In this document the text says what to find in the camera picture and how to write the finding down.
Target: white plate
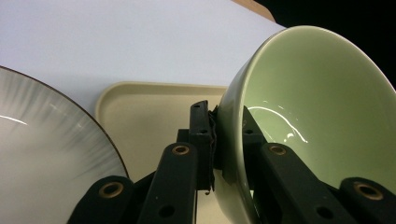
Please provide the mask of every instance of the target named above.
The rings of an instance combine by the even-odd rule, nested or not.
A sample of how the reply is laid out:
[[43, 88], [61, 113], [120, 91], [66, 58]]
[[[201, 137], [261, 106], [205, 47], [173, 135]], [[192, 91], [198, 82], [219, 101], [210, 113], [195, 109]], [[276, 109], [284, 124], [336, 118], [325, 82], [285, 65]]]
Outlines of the white plate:
[[100, 125], [50, 86], [0, 67], [0, 219], [66, 223], [88, 188], [127, 176]]

